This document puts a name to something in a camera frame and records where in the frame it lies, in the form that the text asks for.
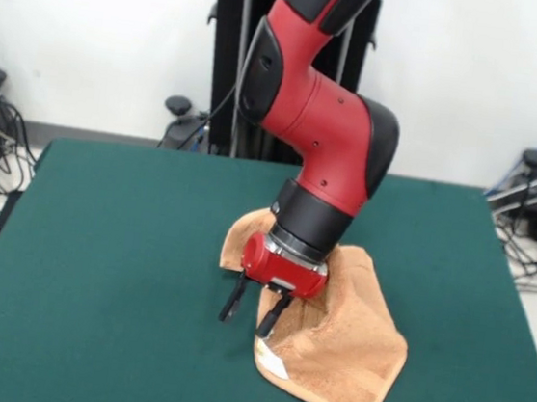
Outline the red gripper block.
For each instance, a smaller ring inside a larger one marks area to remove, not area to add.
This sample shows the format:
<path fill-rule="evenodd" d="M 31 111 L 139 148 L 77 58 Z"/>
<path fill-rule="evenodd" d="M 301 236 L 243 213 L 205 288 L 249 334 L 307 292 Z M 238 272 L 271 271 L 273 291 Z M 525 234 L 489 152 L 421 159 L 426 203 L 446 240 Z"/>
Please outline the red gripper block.
<path fill-rule="evenodd" d="M 292 303 L 292 296 L 313 298 L 328 281 L 325 262 L 310 263 L 278 245 L 265 233 L 252 234 L 245 243 L 241 259 L 242 269 L 232 292 L 219 313 L 220 322 L 229 321 L 236 313 L 250 280 L 283 292 L 277 303 L 266 312 L 256 328 L 256 335 L 267 338 L 282 313 Z"/>

